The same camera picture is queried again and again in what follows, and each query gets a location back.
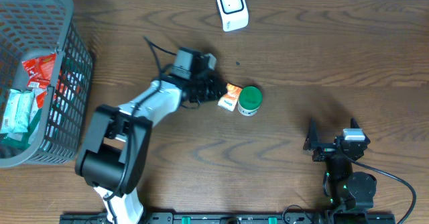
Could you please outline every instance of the green jar lid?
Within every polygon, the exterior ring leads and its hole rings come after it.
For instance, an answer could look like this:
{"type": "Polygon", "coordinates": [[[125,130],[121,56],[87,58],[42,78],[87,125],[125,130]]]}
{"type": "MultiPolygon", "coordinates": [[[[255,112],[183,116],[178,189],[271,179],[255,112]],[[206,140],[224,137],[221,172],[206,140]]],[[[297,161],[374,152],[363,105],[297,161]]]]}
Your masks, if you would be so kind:
{"type": "Polygon", "coordinates": [[[254,110],[262,103],[262,93],[256,87],[245,87],[239,97],[239,104],[246,110],[254,110]]]}

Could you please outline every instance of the barcode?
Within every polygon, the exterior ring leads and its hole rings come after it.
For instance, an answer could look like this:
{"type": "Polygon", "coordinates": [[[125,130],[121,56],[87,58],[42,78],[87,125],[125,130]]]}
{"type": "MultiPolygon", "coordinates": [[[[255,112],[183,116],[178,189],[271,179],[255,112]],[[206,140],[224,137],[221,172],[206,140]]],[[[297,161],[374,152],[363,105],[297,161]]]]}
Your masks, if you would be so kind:
{"type": "Polygon", "coordinates": [[[38,82],[30,82],[28,84],[28,87],[39,87],[39,83],[38,82]]]}

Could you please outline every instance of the basket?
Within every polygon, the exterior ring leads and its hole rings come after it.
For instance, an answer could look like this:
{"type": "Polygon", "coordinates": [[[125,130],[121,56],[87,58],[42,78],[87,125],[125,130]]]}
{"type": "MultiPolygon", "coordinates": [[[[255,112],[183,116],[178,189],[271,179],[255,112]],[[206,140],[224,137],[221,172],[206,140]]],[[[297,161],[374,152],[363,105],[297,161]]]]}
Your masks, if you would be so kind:
{"type": "Polygon", "coordinates": [[[0,120],[10,89],[32,90],[21,62],[56,53],[34,140],[20,149],[4,144],[6,137],[1,134],[0,167],[74,159],[93,61],[72,22],[73,9],[72,0],[0,0],[0,120]]]}

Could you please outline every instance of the green connector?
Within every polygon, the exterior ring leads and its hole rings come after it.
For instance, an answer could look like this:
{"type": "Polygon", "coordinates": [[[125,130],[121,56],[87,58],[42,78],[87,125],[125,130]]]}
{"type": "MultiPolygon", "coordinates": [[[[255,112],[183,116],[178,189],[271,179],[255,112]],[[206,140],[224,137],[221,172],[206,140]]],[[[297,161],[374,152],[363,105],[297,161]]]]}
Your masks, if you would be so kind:
{"type": "Polygon", "coordinates": [[[190,224],[190,217],[182,217],[182,224],[190,224]]]}
{"type": "Polygon", "coordinates": [[[268,217],[268,224],[277,224],[277,218],[268,217]]]}

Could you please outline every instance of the wooden table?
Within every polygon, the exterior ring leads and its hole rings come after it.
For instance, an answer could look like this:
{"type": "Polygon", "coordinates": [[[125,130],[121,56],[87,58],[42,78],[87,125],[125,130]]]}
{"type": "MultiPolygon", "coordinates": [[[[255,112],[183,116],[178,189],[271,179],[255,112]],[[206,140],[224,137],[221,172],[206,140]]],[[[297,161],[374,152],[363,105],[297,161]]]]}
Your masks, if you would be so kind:
{"type": "MultiPolygon", "coordinates": [[[[97,105],[131,100],[157,74],[143,36],[171,51],[211,52],[229,82],[263,91],[253,117],[216,103],[167,116],[153,131],[138,187],[145,206],[327,207],[325,166],[302,150],[308,121],[315,118],[323,138],[332,140],[353,116],[372,140],[360,161],[409,181],[418,202],[408,223],[427,223],[429,0],[247,0],[249,25],[230,33],[222,31],[215,0],[74,3],[80,34],[97,55],[87,122],[97,105]]],[[[159,55],[163,64],[173,61],[159,55]]],[[[64,212],[103,210],[74,163],[0,175],[0,223],[57,223],[64,212]]],[[[411,203],[409,190],[374,176],[372,210],[391,211],[399,221],[411,203]]]]}

